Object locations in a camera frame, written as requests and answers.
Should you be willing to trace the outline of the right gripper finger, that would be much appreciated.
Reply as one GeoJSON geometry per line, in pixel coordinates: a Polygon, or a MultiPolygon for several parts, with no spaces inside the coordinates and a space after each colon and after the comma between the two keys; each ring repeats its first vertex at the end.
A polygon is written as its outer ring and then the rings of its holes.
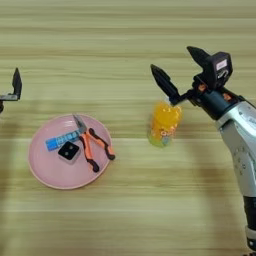
{"type": "Polygon", "coordinates": [[[203,69],[208,69],[208,58],[210,55],[205,52],[203,49],[194,47],[194,46],[188,46],[187,47],[188,52],[190,53],[193,60],[203,69]]]}
{"type": "Polygon", "coordinates": [[[150,68],[157,85],[167,95],[170,103],[172,105],[177,105],[180,101],[180,95],[178,93],[178,89],[171,82],[169,75],[163,69],[154,64],[151,64],[150,68]]]}

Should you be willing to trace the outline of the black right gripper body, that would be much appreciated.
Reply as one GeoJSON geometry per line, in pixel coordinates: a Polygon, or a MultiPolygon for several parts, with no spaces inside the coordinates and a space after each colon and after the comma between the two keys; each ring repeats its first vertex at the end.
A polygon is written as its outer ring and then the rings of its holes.
{"type": "Polygon", "coordinates": [[[225,113],[243,102],[245,98],[236,95],[224,86],[212,89],[199,75],[193,78],[192,88],[180,95],[177,87],[171,83],[172,94],[170,102],[177,105],[185,100],[190,101],[194,106],[201,107],[213,120],[218,120],[225,113]]]}

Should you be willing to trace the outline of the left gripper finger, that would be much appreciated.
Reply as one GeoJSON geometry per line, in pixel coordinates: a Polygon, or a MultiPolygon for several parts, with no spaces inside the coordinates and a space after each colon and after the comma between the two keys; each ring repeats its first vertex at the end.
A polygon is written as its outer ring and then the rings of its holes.
{"type": "Polygon", "coordinates": [[[17,96],[17,99],[20,99],[22,92],[22,80],[18,68],[15,69],[13,75],[12,86],[14,88],[13,94],[17,96]]]}

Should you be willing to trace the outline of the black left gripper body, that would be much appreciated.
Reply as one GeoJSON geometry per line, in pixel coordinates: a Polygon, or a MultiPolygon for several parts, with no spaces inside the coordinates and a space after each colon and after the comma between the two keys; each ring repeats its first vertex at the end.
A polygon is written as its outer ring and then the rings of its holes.
{"type": "Polygon", "coordinates": [[[0,114],[4,110],[4,102],[5,101],[18,101],[19,98],[15,94],[8,94],[8,95],[0,95],[0,114]]]}

